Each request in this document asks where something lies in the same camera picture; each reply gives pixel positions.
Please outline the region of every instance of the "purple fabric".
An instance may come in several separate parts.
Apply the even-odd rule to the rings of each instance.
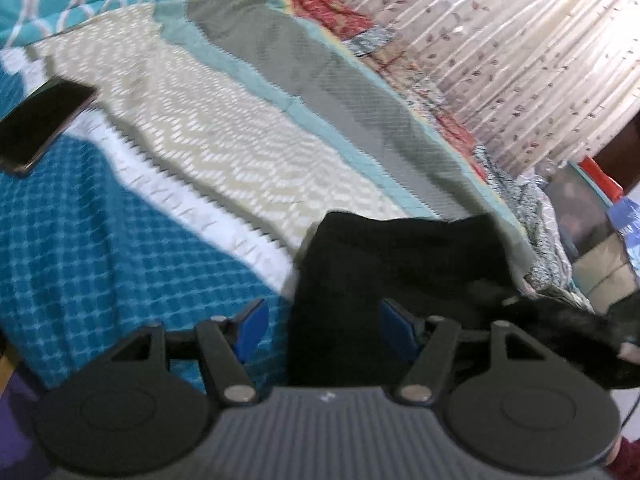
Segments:
[[[20,364],[0,397],[0,479],[41,480],[51,471],[36,443],[33,413],[44,388]]]

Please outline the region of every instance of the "bed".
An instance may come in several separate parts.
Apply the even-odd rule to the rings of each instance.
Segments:
[[[246,366],[281,381],[294,260],[330,210],[490,212],[523,288],[555,258],[436,89],[395,85],[417,77],[382,67],[398,45],[335,0],[69,0],[1,16],[0,41],[2,115],[53,74],[100,91],[29,178],[0,175],[0,328],[46,387],[140,324],[259,296]]]

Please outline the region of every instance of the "floral curtain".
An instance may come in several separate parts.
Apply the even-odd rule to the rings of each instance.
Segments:
[[[390,27],[498,163],[594,155],[640,110],[639,0],[346,0]]]

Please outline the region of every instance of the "black smartphone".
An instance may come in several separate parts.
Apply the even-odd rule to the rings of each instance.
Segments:
[[[0,170],[27,176],[49,146],[97,97],[97,89],[53,77],[0,121]]]

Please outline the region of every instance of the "person's hand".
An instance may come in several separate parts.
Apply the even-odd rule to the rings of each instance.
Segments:
[[[619,435],[616,438],[616,443],[613,445],[613,448],[611,449],[611,451],[609,452],[609,455],[607,456],[607,461],[605,462],[606,465],[612,464],[613,461],[617,458],[618,453],[620,452],[621,444],[622,444],[622,435]]]

